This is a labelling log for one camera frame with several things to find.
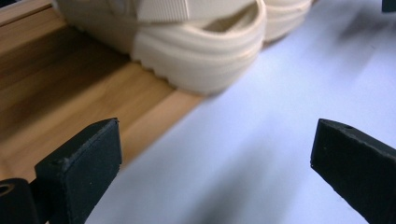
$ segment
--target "white surface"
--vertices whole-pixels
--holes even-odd
[[[121,172],[87,223],[365,223],[310,153],[319,118],[396,147],[395,36],[380,1],[319,0]]]

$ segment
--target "sandal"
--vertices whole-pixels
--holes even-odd
[[[205,6],[187,0],[132,1],[54,0],[53,5],[69,24],[186,91],[223,91],[262,49],[262,0],[202,1]],[[186,2],[190,8],[183,6]]]
[[[267,9],[265,42],[278,40],[303,23],[312,0],[264,0]]]

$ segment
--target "bamboo board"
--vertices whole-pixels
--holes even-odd
[[[48,2],[31,12],[0,16],[0,179],[33,180],[41,159],[108,118],[120,120],[125,165],[203,100],[68,27]]]

